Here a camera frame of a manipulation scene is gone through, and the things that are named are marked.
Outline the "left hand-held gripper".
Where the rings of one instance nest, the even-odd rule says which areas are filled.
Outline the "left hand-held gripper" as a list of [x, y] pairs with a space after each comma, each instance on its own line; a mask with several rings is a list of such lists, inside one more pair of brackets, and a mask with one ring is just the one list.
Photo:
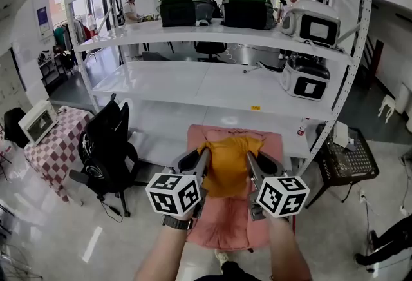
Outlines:
[[155, 212], [182, 217], [190, 210], [200, 218], [207, 190], [202, 187], [211, 151], [192, 150], [175, 158], [163, 172], [155, 173], [145, 190]]

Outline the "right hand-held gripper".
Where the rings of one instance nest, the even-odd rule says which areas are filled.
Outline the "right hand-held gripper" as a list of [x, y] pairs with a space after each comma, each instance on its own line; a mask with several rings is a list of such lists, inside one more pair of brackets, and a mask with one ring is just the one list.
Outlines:
[[251, 182], [248, 204], [253, 221], [263, 220], [265, 215], [284, 218], [300, 213], [310, 192], [301, 177], [289, 175], [278, 160], [261, 152], [247, 152], [247, 167]]

